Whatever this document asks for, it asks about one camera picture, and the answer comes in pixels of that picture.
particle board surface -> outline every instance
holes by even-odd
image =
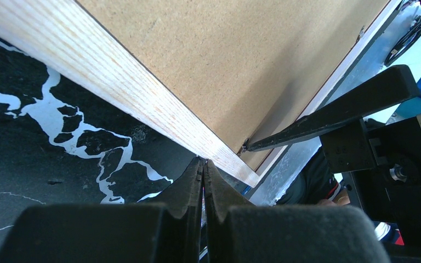
[[[346,56],[344,58],[341,58],[339,54],[338,54],[338,56],[332,56],[332,54],[329,52],[330,50],[334,50],[332,48],[332,45],[333,45],[333,47],[336,47],[338,45],[337,40],[341,40],[341,39],[331,39],[329,42],[327,42],[326,45],[324,45],[324,47],[322,47],[320,49],[319,56],[317,57],[317,63],[312,64],[312,66],[310,67],[310,70],[315,70],[315,72],[326,73],[326,71],[324,69],[325,69],[325,66],[329,65],[329,61],[325,60],[325,59],[332,59],[332,58],[339,59],[339,61],[342,63],[342,65],[340,66],[341,69],[340,68],[334,68],[334,70],[344,71],[346,68],[348,68],[349,66],[345,67],[345,65],[346,64],[350,65],[350,63],[352,63],[351,56],[355,56],[354,54],[357,54],[358,50],[362,50],[365,47],[365,45],[368,43],[369,39],[371,37],[373,37],[373,35],[375,35],[376,30],[381,27],[384,20],[391,14],[391,12],[398,5],[398,3],[399,3],[399,1],[395,1],[395,0],[383,2],[384,5],[388,5],[386,10],[380,9],[379,5],[375,6],[374,7],[375,9],[373,9],[373,10],[378,11],[377,16],[373,16],[374,15],[373,10],[369,10],[369,11],[371,11],[371,13],[369,14],[369,17],[368,17],[370,19],[370,21],[364,23],[364,28],[363,28],[364,31],[366,31],[365,35],[364,35],[366,40],[361,38],[360,42],[358,42],[358,43],[355,43],[356,41],[351,42],[350,44],[351,44],[351,47],[354,47],[354,51],[353,51],[352,48],[350,50],[348,50],[348,52],[352,52],[352,54],[348,54],[348,53],[345,54],[345,55],[348,55],[348,58],[346,58]],[[344,21],[349,21],[351,23],[357,22],[355,20],[355,13],[349,14],[344,19]],[[371,24],[373,22],[375,23],[373,28],[368,28],[368,27],[371,26]],[[341,27],[339,28],[339,30],[340,30],[340,32],[346,31],[346,30],[343,30]],[[325,82],[320,84],[319,88],[323,85],[331,86],[332,83],[336,83],[336,81],[339,80],[339,78],[341,78],[341,75],[340,76],[337,76],[337,75],[328,76],[325,79]],[[312,108],[312,105],[309,104],[309,101],[307,101],[307,104],[309,104],[309,106],[305,107],[305,106],[307,106],[307,104],[305,104],[306,101],[304,101],[302,99],[302,97],[301,97],[302,94],[300,96],[300,94],[297,93],[297,91],[306,90],[306,89],[308,89],[308,87],[315,87],[317,85],[317,81],[318,81],[318,79],[314,79],[312,77],[309,77],[306,74],[298,75],[296,77],[296,81],[293,81],[292,85],[288,86],[283,91],[281,96],[277,99],[277,101],[273,105],[270,112],[267,114],[267,116],[261,122],[259,128],[251,136],[250,142],[255,142],[257,140],[263,139],[267,136],[270,136],[272,134],[280,132],[281,130],[283,130],[284,128],[289,126],[291,123],[293,123],[297,118],[299,118],[300,114],[305,109],[307,110],[309,108],[309,111],[315,110],[316,106],[314,108]],[[321,100],[318,100],[318,98],[317,98],[316,102],[313,102],[313,103],[315,105],[318,105],[318,103],[320,103],[320,102],[321,102]],[[243,153],[241,155],[241,159],[244,160],[250,167],[255,169],[261,164],[261,162],[264,160],[264,158],[269,153],[270,153],[270,151],[246,152],[246,153]]]
[[[79,2],[236,152],[280,96],[294,121],[388,0]]]
[[[0,0],[0,38],[235,178],[250,186],[260,180],[75,1]]]

black cable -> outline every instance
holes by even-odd
[[[398,40],[385,59],[385,66],[389,67],[402,54],[404,54],[421,37],[421,15],[416,18],[416,23],[409,31]]]

person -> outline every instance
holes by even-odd
[[[320,147],[309,160],[277,205],[349,205],[348,191],[330,172]],[[376,222],[375,234],[382,242],[404,245],[396,224]]]

wood grain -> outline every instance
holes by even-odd
[[[236,152],[281,96],[294,121],[388,0],[79,1]]]
[[[259,181],[258,175],[76,2],[0,0],[0,37],[190,151],[212,159],[237,179],[250,186]]]

plywood edge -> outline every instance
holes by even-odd
[[[0,0],[0,37],[249,186],[259,177],[72,0]]]
[[[302,113],[298,116],[297,119],[313,113],[320,106],[320,104],[327,97],[327,95],[330,93],[333,87],[335,87],[335,85],[341,80],[348,68],[361,54],[361,52],[365,49],[367,44],[372,40],[373,36],[378,32],[381,26],[386,22],[388,17],[401,2],[402,0],[388,1],[387,5],[378,14],[376,19],[369,26],[369,28],[367,28],[367,30],[364,32],[364,35],[359,39],[359,41],[357,41],[357,43],[353,46],[349,53],[347,53],[345,58],[333,71],[330,77],[325,81],[323,86],[319,89],[317,94],[313,97],[313,99],[309,102],[309,104],[306,106],[306,108],[302,111]],[[282,146],[269,151],[266,157],[263,158],[263,161],[260,163],[260,165],[258,165],[258,167],[255,168],[256,173],[261,177],[264,177],[271,170],[273,165],[276,164],[276,161],[279,158],[281,158],[282,154],[285,152],[287,147],[288,146]]]

